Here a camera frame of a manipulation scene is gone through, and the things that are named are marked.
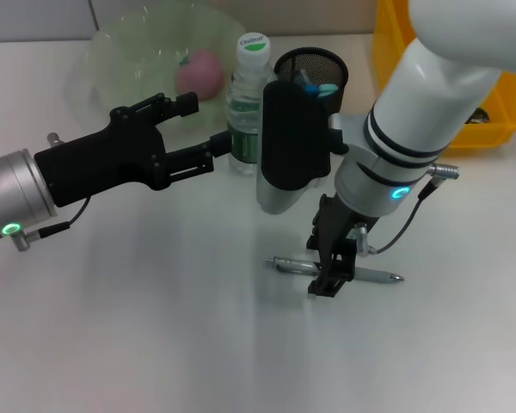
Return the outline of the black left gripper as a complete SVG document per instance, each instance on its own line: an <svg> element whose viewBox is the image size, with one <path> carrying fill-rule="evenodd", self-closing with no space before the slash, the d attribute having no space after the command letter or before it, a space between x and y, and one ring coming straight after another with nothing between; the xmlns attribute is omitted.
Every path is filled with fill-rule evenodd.
<svg viewBox="0 0 516 413"><path fill-rule="evenodd" d="M171 183L214 171L213 160L231 152L229 131L166 153L157 125L199 112L194 92L174 100L156 94L131 107L112 110L97 133L38 152L34 161L57 207L129 182L159 191Z"/></svg>

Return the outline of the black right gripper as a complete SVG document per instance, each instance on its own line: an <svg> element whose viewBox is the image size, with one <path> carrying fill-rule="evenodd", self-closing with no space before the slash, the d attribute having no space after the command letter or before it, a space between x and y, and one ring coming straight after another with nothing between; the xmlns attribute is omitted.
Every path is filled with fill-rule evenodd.
<svg viewBox="0 0 516 413"><path fill-rule="evenodd" d="M318 211L312 220L312 233L306 241L307 250L319 253L319 275L309 284L308 293L333 298L355 276L356 241L350 233L357 224L368 230L379 217L370 217L355 212L337 194L323 194Z"/></svg>

